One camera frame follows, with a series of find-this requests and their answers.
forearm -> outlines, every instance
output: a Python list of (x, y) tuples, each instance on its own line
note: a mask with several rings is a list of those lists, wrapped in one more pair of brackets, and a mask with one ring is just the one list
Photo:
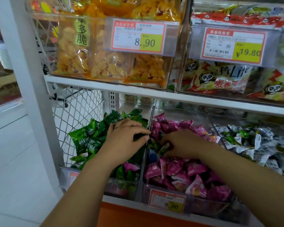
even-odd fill
[(200, 160), (266, 227), (284, 226), (284, 176), (219, 146), (203, 151)]
[(105, 184), (112, 168), (102, 155), (88, 161), (40, 227), (96, 227)]

white floor tile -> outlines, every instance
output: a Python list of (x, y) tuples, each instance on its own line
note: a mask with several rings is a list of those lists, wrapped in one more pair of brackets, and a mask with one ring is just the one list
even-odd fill
[(0, 213), (41, 223), (56, 203), (37, 143), (0, 170)]
[(29, 119), (24, 116), (0, 129), (0, 168), (36, 142)]
[(38, 227), (39, 224), (0, 214), (0, 227)]

hand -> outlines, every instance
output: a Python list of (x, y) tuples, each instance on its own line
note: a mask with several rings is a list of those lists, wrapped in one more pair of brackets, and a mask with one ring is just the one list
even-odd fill
[(166, 152), (164, 156), (184, 159), (200, 159), (201, 153), (215, 146), (215, 143), (202, 139), (188, 129), (178, 130), (164, 135), (160, 144), (165, 145), (166, 143), (170, 143), (172, 149)]
[[(133, 141), (135, 134), (147, 134), (137, 141)], [(114, 125), (110, 124), (107, 138), (97, 155), (105, 156), (111, 168), (129, 160), (149, 139), (151, 132), (142, 127), (142, 124), (133, 120), (125, 119)]]

pile of pink packets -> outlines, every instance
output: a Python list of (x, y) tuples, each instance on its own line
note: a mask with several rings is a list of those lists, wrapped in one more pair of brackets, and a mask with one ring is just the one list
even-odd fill
[(218, 143), (219, 136), (206, 131), (202, 126), (193, 126), (193, 121), (168, 121), (164, 113), (154, 117), (151, 139), (149, 143), (149, 165), (145, 179), (148, 184), (165, 189), (179, 191), (195, 197), (208, 198), (215, 201), (227, 201), (231, 190), (224, 182), (198, 159), (166, 158), (169, 143), (160, 146), (164, 134), (179, 129), (189, 129), (204, 139)]

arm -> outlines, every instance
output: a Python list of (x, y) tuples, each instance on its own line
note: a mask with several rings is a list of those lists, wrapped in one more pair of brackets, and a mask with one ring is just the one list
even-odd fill
[(142, 124), (132, 120), (111, 124), (107, 139), (88, 161), (74, 183), (40, 227), (96, 227), (105, 184), (112, 170), (126, 162), (149, 139), (143, 136), (133, 141), (134, 134), (150, 134)]
[(266, 226), (284, 226), (284, 176), (238, 156), (189, 130), (165, 135), (162, 144), (173, 149), (166, 156), (198, 158), (234, 191)]

